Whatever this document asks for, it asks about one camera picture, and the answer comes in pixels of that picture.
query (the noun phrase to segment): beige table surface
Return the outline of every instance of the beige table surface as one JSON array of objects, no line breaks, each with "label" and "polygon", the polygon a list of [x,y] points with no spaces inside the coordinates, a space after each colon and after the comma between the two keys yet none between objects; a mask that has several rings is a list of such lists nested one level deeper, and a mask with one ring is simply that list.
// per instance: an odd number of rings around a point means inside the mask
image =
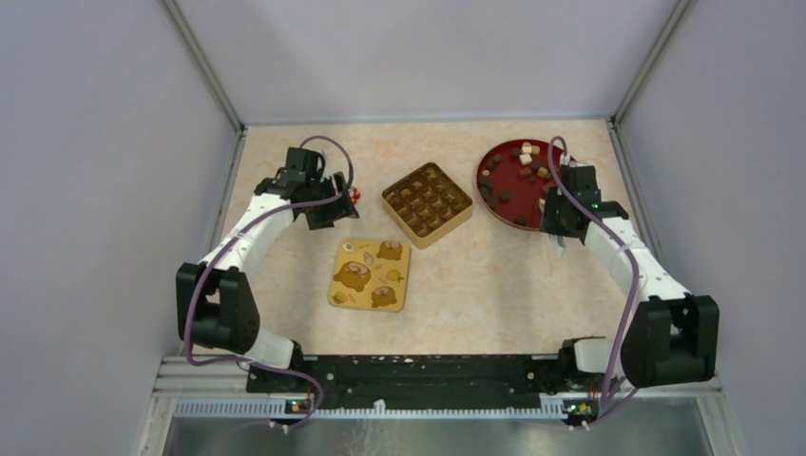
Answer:
[{"label": "beige table surface", "polygon": [[[284,164],[286,149],[328,135],[353,159],[360,219],[310,232],[300,219],[283,232],[250,277],[260,323],[309,354],[547,353],[563,340],[612,335],[624,297],[579,243],[565,258],[547,235],[511,228],[479,204],[472,185],[482,156],[519,138],[565,136],[571,154],[596,166],[606,200],[631,212],[605,121],[362,123],[250,127],[224,223],[228,232],[255,186]],[[346,172],[333,146],[327,172]],[[407,241],[383,211],[380,193],[424,162],[436,162],[473,197],[470,220],[426,250],[413,248],[400,313],[338,309],[327,302],[336,248],[347,237]],[[196,352],[210,352],[196,348]]]}]

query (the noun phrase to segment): metal frame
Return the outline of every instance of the metal frame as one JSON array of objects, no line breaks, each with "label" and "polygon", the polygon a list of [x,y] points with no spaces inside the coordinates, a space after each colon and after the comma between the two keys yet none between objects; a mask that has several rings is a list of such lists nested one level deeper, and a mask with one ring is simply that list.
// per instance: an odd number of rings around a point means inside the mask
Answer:
[{"label": "metal frame", "polygon": [[[209,88],[211,95],[227,117],[228,122],[238,133],[232,162],[227,171],[226,184],[222,189],[216,222],[208,242],[208,247],[212,248],[212,246],[218,243],[218,238],[223,228],[226,208],[229,205],[235,184],[235,177],[240,164],[240,157],[245,145],[246,127],[240,120],[235,107],[229,100],[221,81],[206,58],[201,45],[196,39],[191,27],[188,25],[176,1],[160,0],[160,3],[164,6],[167,16],[180,35],[180,39],[186,45],[188,54]],[[613,148],[622,171],[627,193],[632,203],[637,225],[643,239],[661,262],[663,257],[662,246],[658,242],[652,220],[648,216],[649,212],[646,210],[645,201],[642,197],[643,192],[641,191],[639,181],[635,175],[631,155],[624,143],[621,123],[629,113],[636,97],[640,94],[646,82],[651,78],[654,68],[666,51],[675,32],[678,30],[681,20],[685,17],[686,13],[690,11],[694,3],[694,0],[678,1],[654,46],[647,55],[641,69],[626,91],[618,109],[608,122],[610,138],[613,142]],[[221,412],[221,410],[234,410],[236,413],[245,413],[244,408],[239,408],[244,404],[263,404],[267,407],[265,410],[272,410],[270,399],[246,392],[246,377],[247,373],[234,365],[210,365],[195,368],[188,365],[184,358],[166,357],[163,360],[154,385],[137,454],[140,456],[156,456],[163,454],[163,447],[168,438],[171,420],[177,412],[178,406],[180,406],[180,413],[195,410],[196,413],[207,413],[205,416],[213,416],[209,413]],[[716,456],[747,454],[746,447],[740,437],[739,428],[728,408],[719,378],[714,378],[710,382],[702,384],[644,389],[641,390],[637,396],[644,398],[697,398],[700,415],[713,454]],[[557,416],[554,416],[556,413],[552,413],[556,411],[555,408],[552,408],[555,407],[552,406],[552,401],[584,399],[584,397],[584,393],[560,393],[555,396],[546,396],[547,410],[535,409],[532,412],[527,411],[525,413],[519,413],[517,417],[556,419]],[[395,413],[389,413],[384,409],[368,409],[361,413],[357,412],[357,414],[353,414],[352,412],[346,414],[317,414],[317,418],[338,419],[360,417],[400,418],[401,416],[395,416]],[[500,415],[499,417],[512,418],[504,415]]]}]

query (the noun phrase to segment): red plate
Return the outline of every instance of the red plate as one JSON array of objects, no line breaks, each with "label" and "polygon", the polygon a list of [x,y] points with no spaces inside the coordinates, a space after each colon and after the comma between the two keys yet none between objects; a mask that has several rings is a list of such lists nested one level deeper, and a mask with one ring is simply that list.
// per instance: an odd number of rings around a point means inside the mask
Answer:
[{"label": "red plate", "polygon": [[[554,183],[554,179],[548,174],[545,178],[538,176],[538,169],[531,169],[531,165],[522,165],[518,156],[512,151],[517,150],[520,155],[523,143],[530,143],[532,146],[532,162],[539,162],[542,167],[548,170],[548,142],[537,140],[514,140],[498,144],[484,156],[476,169],[476,190],[479,193],[482,203],[501,221],[509,226],[522,230],[537,231],[540,228],[540,220],[543,216],[538,206],[540,199],[546,198],[544,187],[548,183]],[[560,155],[563,149],[554,145],[553,159],[560,172]],[[488,169],[491,162],[495,162],[495,157],[499,156],[500,161],[492,169]],[[528,174],[522,175],[521,170],[527,169]],[[489,170],[489,176],[484,176],[484,170]],[[485,185],[485,178],[489,179],[492,189],[486,197],[488,185]],[[509,192],[509,200],[502,198],[504,192]],[[523,217],[519,224],[516,220]]]}]

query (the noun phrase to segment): wall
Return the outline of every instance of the wall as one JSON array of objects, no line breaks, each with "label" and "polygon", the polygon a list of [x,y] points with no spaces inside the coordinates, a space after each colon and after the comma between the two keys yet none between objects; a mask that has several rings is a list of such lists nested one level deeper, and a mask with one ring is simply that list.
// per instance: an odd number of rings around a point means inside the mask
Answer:
[{"label": "wall", "polygon": [[130,454],[234,132],[157,1],[0,6],[0,453]]},{"label": "wall", "polygon": [[249,123],[612,114],[675,0],[179,0]]},{"label": "wall", "polygon": [[806,3],[698,2],[624,124],[666,264],[721,307],[753,454],[801,454]]}]

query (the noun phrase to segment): bear illustration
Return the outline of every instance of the bear illustration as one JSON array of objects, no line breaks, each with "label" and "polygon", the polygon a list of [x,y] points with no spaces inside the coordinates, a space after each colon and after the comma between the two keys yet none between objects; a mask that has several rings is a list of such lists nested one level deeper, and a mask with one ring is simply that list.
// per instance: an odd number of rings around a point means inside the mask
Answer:
[{"label": "bear illustration", "polygon": [[364,291],[364,285],[370,281],[370,276],[370,268],[357,261],[348,261],[341,265],[333,280],[360,293]]},{"label": "bear illustration", "polygon": [[394,290],[390,287],[380,287],[373,292],[373,308],[391,306],[396,302]]},{"label": "bear illustration", "polygon": [[395,242],[393,240],[381,242],[380,247],[378,248],[377,257],[398,261],[401,257],[403,257],[403,246],[400,245],[400,242]]}]

